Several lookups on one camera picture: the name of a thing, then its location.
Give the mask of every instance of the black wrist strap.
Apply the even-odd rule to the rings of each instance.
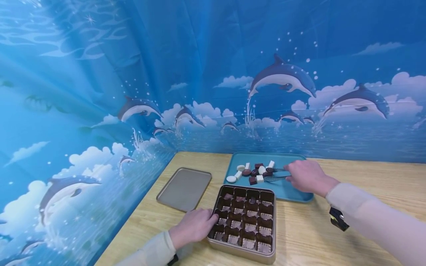
[[[175,256],[173,257],[173,259],[167,263],[167,266],[172,266],[173,264],[175,264],[177,261],[179,260],[178,255],[175,254]]]
[[[330,221],[334,226],[342,231],[346,231],[349,228],[349,225],[343,220],[344,217],[341,211],[332,207],[329,213],[331,216]]]

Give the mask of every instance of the blue tray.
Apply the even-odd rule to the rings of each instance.
[[[255,163],[263,163],[265,167],[268,166],[270,161],[275,162],[276,168],[283,168],[284,165],[287,165],[296,160],[306,160],[306,157],[299,154],[285,154],[285,153],[263,153],[263,152],[236,152],[232,155],[231,161],[229,162],[228,171],[226,172],[224,184],[231,184],[226,181],[226,177],[230,175],[235,175],[237,172],[237,166],[245,165],[250,163],[251,170],[254,169]],[[289,172],[278,172],[274,173],[274,176],[286,176],[290,175]],[[301,192],[298,189],[295,189],[290,182],[281,180],[272,183],[260,183],[257,185],[251,186],[248,182],[248,177],[241,177],[237,182],[232,185],[236,186],[246,186],[246,187],[256,187],[260,189],[270,189],[275,193],[277,199],[295,201],[301,203],[307,203],[313,200],[314,194]]]

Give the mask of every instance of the wooden table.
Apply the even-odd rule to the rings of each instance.
[[[172,159],[139,206],[103,253],[96,266],[114,265],[150,238],[177,224],[183,212],[156,202],[156,196],[180,167],[210,172],[213,179],[198,207],[212,208],[222,185],[230,154],[180,152]],[[316,159],[326,174],[350,182],[386,204],[426,221],[426,164]],[[308,203],[277,201],[277,249],[274,265],[400,265],[391,255],[349,229],[330,223],[330,206],[315,197]],[[258,263],[210,248],[206,240],[192,246],[180,265],[240,266]]]

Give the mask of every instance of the hand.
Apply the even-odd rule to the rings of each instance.
[[[316,161],[296,160],[284,168],[291,174],[286,180],[302,192],[326,197],[328,192],[340,183],[326,175]]]
[[[212,216],[212,209],[196,209],[187,212],[178,225],[169,230],[175,249],[180,249],[191,242],[206,238],[219,216]]]

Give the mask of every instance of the person's left hand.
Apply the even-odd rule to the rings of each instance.
[[[212,209],[196,209],[187,212],[178,225],[170,228],[169,234],[175,249],[206,238],[219,216],[212,216]]]

